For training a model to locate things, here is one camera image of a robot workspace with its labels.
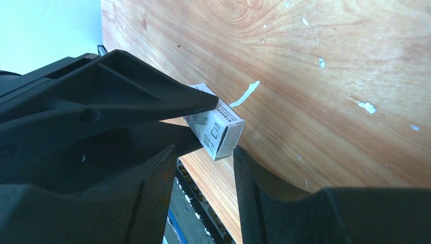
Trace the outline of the white staple box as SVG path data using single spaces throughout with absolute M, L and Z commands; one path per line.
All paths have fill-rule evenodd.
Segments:
M 233 154 L 245 127 L 245 120 L 221 99 L 215 109 L 186 115 L 183 119 L 215 161 Z

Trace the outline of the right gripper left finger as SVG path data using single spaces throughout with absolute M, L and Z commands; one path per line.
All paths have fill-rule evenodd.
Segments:
M 1 185 L 1 243 L 162 243 L 176 159 L 170 145 L 73 194 Z

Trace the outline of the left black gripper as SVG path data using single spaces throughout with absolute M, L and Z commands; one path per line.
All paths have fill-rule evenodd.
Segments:
M 98 54 L 85 53 L 79 57 L 65 57 L 24 75 L 1 70 L 1 97 L 42 78 L 58 79 L 90 63 Z

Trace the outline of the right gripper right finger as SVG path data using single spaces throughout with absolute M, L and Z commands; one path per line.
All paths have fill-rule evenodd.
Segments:
M 244 243 L 430 243 L 430 190 L 287 183 L 233 152 Z

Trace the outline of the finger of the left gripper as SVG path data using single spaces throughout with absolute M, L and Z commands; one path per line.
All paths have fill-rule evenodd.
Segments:
M 58 79 L 42 78 L 1 97 L 1 122 L 68 106 L 125 105 L 179 117 L 214 109 L 218 97 L 184 85 L 123 50 Z
M 175 145 L 177 156 L 202 148 L 189 127 L 152 122 L 80 140 L 38 160 L 1 163 L 1 186 L 31 185 L 58 194 L 83 192 Z

